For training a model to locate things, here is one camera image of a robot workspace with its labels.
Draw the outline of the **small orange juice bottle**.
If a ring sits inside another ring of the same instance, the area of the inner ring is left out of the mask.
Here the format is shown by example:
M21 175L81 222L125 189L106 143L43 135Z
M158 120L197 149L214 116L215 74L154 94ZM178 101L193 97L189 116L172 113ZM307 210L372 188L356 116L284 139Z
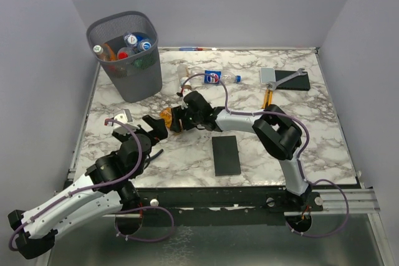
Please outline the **small orange juice bottle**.
M160 118L164 119L165 121L165 126L170 130L170 125L171 125L171 109L172 107L167 107L163 109L159 116Z

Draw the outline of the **brown bottle green cap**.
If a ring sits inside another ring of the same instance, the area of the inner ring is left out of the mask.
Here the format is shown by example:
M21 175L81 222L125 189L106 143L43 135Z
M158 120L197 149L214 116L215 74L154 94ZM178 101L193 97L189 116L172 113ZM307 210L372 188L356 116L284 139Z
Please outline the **brown bottle green cap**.
M178 75L178 83L182 89L189 89L191 90L191 83L190 81L186 81L190 76L188 67L186 65L179 65L177 66L177 75Z

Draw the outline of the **pepsi label clear bottle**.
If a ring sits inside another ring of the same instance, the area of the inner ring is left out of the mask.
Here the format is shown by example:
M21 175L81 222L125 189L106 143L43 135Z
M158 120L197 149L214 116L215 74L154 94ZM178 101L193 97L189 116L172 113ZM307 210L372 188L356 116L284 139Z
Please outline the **pepsi label clear bottle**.
M240 83L241 76L226 70L206 70L201 68L192 68L190 75L203 74L191 79L193 84L217 85L222 80L226 85L230 83Z

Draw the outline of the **blue label bottle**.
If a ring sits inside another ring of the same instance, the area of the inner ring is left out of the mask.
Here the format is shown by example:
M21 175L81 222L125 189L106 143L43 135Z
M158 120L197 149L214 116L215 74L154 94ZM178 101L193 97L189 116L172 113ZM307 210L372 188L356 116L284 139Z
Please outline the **blue label bottle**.
M139 52L144 52L148 49L150 49L153 45L153 42L151 39L146 38L146 39L141 39L138 44L137 44L137 49Z

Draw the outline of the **red label bottle red cap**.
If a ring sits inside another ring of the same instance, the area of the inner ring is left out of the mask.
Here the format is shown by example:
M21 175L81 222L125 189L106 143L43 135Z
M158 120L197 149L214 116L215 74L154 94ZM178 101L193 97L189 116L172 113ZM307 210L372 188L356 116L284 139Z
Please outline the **red label bottle red cap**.
M117 52L117 59L118 60L123 60L128 57L134 56L136 52L129 47L122 47L118 52Z

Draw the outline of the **clear crushed bottle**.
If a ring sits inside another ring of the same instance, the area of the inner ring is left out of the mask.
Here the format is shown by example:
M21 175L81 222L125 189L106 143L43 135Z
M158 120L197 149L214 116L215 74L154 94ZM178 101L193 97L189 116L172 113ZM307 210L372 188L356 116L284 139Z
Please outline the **clear crushed bottle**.
M136 49L138 45L138 39L137 36L131 32L126 32L123 35L123 40L126 44L127 47L131 49Z

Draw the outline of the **large orange juice bottle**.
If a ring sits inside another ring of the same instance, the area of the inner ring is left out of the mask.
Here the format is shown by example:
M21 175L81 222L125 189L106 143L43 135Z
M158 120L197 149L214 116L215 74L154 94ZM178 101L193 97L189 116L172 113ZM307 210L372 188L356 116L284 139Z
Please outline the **large orange juice bottle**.
M117 60L115 52L108 44L93 46L93 52L102 61L112 62Z

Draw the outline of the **green plastic bottle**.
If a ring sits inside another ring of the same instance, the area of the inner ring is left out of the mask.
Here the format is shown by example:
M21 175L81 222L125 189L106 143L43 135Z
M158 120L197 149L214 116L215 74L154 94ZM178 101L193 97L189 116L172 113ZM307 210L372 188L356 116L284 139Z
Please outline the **green plastic bottle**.
M151 67L156 62L156 57L153 55L145 55L133 61L132 65L137 70L145 70Z

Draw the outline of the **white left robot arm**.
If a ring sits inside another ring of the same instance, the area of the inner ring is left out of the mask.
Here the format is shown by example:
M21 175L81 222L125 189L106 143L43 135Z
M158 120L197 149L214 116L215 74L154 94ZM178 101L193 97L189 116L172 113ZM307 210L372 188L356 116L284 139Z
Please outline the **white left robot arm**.
M81 224L106 214L141 213L140 196L133 179L141 175L153 146L168 136L165 121L145 115L150 131L132 125L128 110L105 120L120 148L89 167L69 187L28 211L9 213L13 230L9 249L34 259L55 245L58 238Z

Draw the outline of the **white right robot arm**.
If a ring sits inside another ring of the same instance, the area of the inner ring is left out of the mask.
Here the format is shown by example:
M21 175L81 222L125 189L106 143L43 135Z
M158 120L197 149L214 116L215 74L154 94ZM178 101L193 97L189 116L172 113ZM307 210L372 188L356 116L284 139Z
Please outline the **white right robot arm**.
M254 133L269 155L279 161L286 182L286 203L295 211L309 203L312 191L305 178L300 154L305 146L300 121L277 105L256 112L232 111L227 106L212 107L199 92L190 92L182 104L171 108L170 130L179 133L202 126L208 131Z

